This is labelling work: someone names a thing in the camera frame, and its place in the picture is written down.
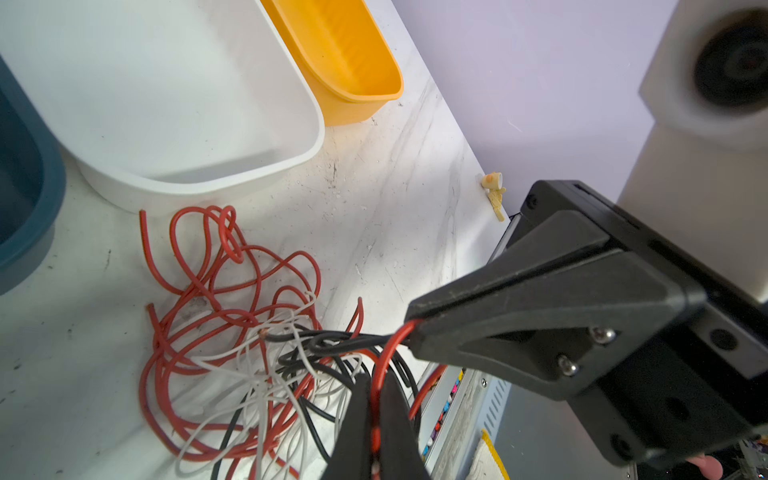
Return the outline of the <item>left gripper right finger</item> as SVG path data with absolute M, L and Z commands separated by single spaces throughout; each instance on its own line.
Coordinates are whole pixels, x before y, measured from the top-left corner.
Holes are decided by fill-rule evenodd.
M 408 417 L 408 405 L 394 374 L 388 373 L 379 396 L 380 447 L 378 461 L 383 480 L 428 480 L 418 453 L 417 436 Z

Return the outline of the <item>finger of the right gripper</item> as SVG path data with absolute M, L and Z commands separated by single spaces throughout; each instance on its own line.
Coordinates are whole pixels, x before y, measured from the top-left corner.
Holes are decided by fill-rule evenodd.
M 705 302 L 703 287 L 676 266 L 612 247 L 607 232 L 566 210 L 413 300 L 409 347 L 419 359 L 566 400 Z

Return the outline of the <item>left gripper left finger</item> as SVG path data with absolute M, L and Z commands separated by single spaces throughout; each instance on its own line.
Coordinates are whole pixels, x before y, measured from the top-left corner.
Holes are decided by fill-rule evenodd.
M 371 377 L 358 374 L 336 440 L 321 480 L 368 480 L 372 473 L 370 406 Z

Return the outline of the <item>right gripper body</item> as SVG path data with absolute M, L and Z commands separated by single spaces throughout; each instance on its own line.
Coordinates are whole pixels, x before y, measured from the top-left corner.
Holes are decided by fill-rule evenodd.
M 537 181 L 517 244 L 603 243 L 540 281 L 546 316 L 518 332 L 536 373 L 584 387 L 568 405 L 611 463 L 657 468 L 767 430 L 767 307 L 579 181 Z

